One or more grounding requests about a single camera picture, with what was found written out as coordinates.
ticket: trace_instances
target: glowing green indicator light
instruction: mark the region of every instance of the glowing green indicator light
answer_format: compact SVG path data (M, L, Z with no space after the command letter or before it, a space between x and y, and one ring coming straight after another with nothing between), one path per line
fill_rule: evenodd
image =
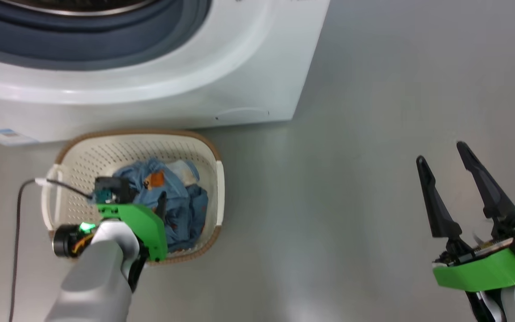
M95 224L89 224L87 222L84 222L82 224L80 224L79 228L83 231L83 232L88 232L90 231L92 228L95 228L97 225Z

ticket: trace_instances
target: sticker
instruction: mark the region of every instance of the sticker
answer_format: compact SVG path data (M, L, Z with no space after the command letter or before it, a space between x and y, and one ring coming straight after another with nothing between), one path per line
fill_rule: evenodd
M37 142L37 140L31 139L31 137L19 134L16 131L10 130L8 128L0 130L0 144L2 145L23 145Z

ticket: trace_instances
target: white plastic basket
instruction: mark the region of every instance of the white plastic basket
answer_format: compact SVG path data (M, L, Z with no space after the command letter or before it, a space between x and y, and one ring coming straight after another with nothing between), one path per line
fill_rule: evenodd
M110 176L125 165L151 157L165 162L190 160L198 168L198 184L208 192L204 230L194 247L170 253L161 263L194 259L205 253L220 234L225 201L224 167L215 147L201 135L187 131L128 130L80 136L59 153L47 178L91 192L96 177ZM96 206L64 188L56 188L52 211L52 189L55 188L45 186L41 192L43 220L51 234L62 224L101 220Z

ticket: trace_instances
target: floor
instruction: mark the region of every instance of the floor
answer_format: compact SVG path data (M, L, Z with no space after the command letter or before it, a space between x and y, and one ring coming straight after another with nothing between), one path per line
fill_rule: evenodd
M207 254L144 271L130 322L472 321L435 284L415 159L464 240L487 237L465 140L515 201L515 2L333 0L295 119L200 131L226 170ZM16 193L63 143L0 146L0 321L8 315ZM16 322L41 321L71 267L24 196Z

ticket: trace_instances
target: white washing machine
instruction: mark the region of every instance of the white washing machine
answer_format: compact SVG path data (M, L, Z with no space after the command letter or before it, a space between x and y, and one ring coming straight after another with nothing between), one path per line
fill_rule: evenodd
M0 0L0 143L290 120L329 0Z

